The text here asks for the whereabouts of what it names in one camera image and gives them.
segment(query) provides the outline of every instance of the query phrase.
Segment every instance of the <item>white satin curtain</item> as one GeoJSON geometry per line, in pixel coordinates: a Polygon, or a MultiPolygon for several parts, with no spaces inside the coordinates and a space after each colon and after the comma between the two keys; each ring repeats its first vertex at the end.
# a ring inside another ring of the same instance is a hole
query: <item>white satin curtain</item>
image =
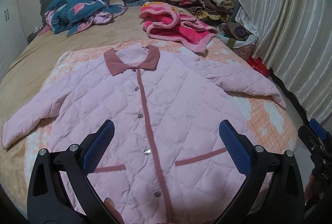
{"type": "Polygon", "coordinates": [[[239,0],[235,20],[259,37],[253,57],[332,132],[332,0],[239,0]]]}

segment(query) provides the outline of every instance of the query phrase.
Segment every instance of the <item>red object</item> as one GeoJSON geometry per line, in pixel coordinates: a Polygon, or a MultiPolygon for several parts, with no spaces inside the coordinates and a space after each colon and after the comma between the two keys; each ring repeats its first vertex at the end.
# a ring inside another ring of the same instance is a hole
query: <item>red object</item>
{"type": "Polygon", "coordinates": [[[252,58],[251,56],[247,60],[247,63],[252,67],[255,71],[260,72],[265,77],[270,75],[270,71],[265,67],[262,60],[260,58],[252,58]]]}

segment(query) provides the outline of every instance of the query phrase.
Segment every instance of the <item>jacket collar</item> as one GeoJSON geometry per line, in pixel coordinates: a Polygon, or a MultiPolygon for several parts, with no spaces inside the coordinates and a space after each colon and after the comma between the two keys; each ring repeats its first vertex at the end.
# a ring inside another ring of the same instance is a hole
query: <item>jacket collar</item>
{"type": "Polygon", "coordinates": [[[147,57],[142,63],[140,63],[136,67],[123,63],[123,61],[117,56],[116,54],[117,51],[114,50],[114,48],[107,50],[104,53],[104,59],[106,62],[106,66],[110,71],[111,75],[116,76],[119,73],[122,73],[128,69],[140,68],[145,70],[155,70],[160,58],[159,48],[153,45],[148,45],[146,48],[149,49],[147,57]]]}

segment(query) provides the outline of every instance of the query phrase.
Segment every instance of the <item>jacket pocket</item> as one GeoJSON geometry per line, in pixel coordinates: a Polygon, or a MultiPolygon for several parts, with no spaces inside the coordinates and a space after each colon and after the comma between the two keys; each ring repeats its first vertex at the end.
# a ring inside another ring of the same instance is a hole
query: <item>jacket pocket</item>
{"type": "Polygon", "coordinates": [[[116,166],[106,166],[106,167],[99,167],[96,168],[93,172],[96,173],[105,173],[105,172],[115,172],[115,171],[123,171],[126,169],[126,166],[124,164],[116,165],[116,166]]]}
{"type": "Polygon", "coordinates": [[[203,155],[199,155],[197,157],[193,157],[193,158],[189,158],[189,159],[183,159],[183,160],[176,160],[175,161],[175,166],[182,166],[182,165],[187,165],[187,164],[191,164],[191,163],[195,163],[204,159],[209,159],[211,157],[214,157],[216,155],[222,154],[224,152],[226,152],[227,149],[226,147],[212,151],[210,153],[206,153],[203,155]]]}

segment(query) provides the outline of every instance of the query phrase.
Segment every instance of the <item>floor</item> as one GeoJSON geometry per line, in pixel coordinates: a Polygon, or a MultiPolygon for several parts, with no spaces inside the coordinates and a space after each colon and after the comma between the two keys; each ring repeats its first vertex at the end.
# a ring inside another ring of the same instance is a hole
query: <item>floor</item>
{"type": "MultiPolygon", "coordinates": [[[[296,111],[296,109],[294,108],[294,106],[292,105],[290,100],[283,94],[280,87],[278,87],[278,85],[276,85],[276,87],[279,89],[279,91],[283,95],[283,99],[285,100],[286,106],[287,106],[286,112],[289,115],[289,117],[292,119],[296,129],[298,130],[303,125],[300,115],[298,114],[298,112],[296,111]]],[[[298,142],[296,144],[296,147],[294,150],[294,155],[295,155],[296,161],[298,163],[298,168],[300,170],[303,188],[305,188],[305,186],[307,185],[307,183],[309,181],[310,173],[311,173],[312,169],[314,168],[314,164],[310,159],[311,154],[310,154],[309,150],[306,148],[306,146],[303,144],[303,142],[300,139],[298,139],[298,142]]]]}

